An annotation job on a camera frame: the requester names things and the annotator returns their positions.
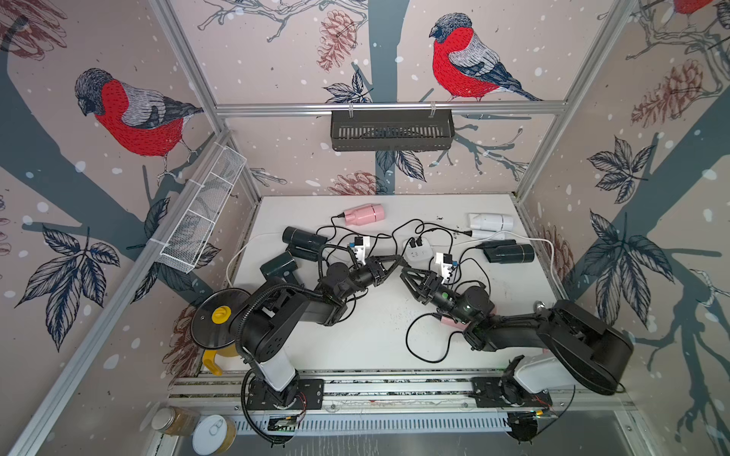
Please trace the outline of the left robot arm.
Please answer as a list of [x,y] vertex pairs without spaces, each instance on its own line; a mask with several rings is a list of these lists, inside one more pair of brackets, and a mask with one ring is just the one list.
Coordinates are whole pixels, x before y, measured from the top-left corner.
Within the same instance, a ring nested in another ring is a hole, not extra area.
[[303,407],[308,397],[300,387],[300,374],[283,352],[298,323],[340,323],[357,294],[382,285],[403,264],[397,255],[370,256],[353,266],[337,262],[326,267],[320,260],[321,277],[313,290],[292,277],[266,279],[230,324],[233,345],[254,375],[245,405],[260,410]]

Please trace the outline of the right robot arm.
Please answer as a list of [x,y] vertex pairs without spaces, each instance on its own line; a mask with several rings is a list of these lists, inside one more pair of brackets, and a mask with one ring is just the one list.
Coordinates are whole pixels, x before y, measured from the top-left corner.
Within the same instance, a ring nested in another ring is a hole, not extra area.
[[569,384],[601,395],[617,393],[634,346],[579,305],[559,300],[534,313],[504,317],[494,313],[488,287],[481,281],[458,293],[433,271],[405,267],[400,278],[418,302],[432,304],[440,317],[463,324],[461,335],[472,350],[546,350],[557,360],[558,372],[568,374]]

